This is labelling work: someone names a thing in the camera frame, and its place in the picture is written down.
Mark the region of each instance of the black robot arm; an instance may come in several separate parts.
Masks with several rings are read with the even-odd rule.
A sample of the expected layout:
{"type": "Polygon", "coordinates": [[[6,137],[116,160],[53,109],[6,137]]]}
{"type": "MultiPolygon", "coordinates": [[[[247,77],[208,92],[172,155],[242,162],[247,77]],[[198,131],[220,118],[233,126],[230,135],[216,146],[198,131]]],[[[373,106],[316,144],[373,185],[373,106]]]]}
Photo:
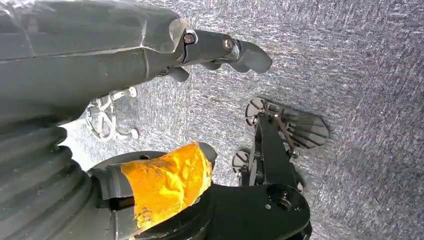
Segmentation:
{"type": "MultiPolygon", "coordinates": [[[[154,158],[163,153],[117,156],[93,168],[91,176],[72,160],[68,147],[58,146],[67,136],[58,125],[78,118],[90,100],[113,90],[164,75],[184,81],[187,65],[216,70],[229,64],[239,72],[263,73],[272,64],[253,43],[186,27],[170,10],[125,1],[0,3],[0,240],[120,240],[132,236],[131,207],[121,209],[116,201],[110,201],[114,206],[103,204],[105,187],[120,182],[102,181],[101,170],[134,160],[134,156],[154,158]]],[[[136,238],[234,239],[249,228],[242,236],[286,239],[309,224],[310,213],[294,188],[275,183],[235,189],[212,185],[179,218],[136,238]],[[299,204],[304,210],[288,213],[279,208],[277,200],[284,191],[294,197],[293,206],[299,204]],[[245,198],[251,200],[243,203],[245,198]],[[253,218],[244,220],[249,211],[253,218]],[[227,213],[239,213],[239,217],[231,234],[225,235],[220,224],[229,227],[229,222],[219,219],[227,213]],[[288,216],[297,221],[287,220],[285,225],[282,221],[288,216]],[[183,219],[193,225],[182,226],[183,219]],[[267,225],[265,220],[278,221],[267,225]],[[279,230],[278,226],[287,227],[279,230]]]]}

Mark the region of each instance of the spoked wheel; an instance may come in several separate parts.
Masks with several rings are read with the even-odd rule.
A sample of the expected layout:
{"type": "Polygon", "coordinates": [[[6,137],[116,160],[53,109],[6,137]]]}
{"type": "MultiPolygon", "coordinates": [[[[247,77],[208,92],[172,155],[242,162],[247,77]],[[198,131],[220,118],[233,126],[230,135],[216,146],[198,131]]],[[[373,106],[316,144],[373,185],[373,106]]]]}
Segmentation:
{"type": "Polygon", "coordinates": [[[249,153],[245,149],[238,150],[232,157],[232,170],[238,174],[243,167],[249,166],[249,153]]]}
{"type": "Polygon", "coordinates": [[[117,130],[118,123],[114,103],[124,96],[135,98],[137,89],[131,86],[124,90],[113,91],[91,101],[85,109],[85,121],[91,133],[100,141],[106,142],[114,137],[120,140],[139,138],[139,133],[135,128],[131,129],[129,133],[122,133],[117,130]]]}
{"type": "Polygon", "coordinates": [[[252,98],[246,107],[245,112],[245,119],[246,123],[249,126],[255,126],[256,125],[256,115],[258,113],[264,112],[265,109],[265,101],[260,97],[254,97],[252,98]]]}

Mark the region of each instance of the small wheel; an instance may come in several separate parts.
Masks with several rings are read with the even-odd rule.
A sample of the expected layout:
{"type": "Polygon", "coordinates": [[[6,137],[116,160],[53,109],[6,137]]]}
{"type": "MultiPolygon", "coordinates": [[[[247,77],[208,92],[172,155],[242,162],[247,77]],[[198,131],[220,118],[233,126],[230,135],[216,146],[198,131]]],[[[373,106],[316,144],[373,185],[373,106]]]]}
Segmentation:
{"type": "Polygon", "coordinates": [[[245,149],[238,150],[232,158],[232,170],[238,174],[240,169],[249,164],[249,153],[245,149]]]}
{"type": "Polygon", "coordinates": [[[245,119],[249,126],[255,126],[258,113],[265,111],[265,100],[260,97],[252,98],[246,107],[245,119]]]}

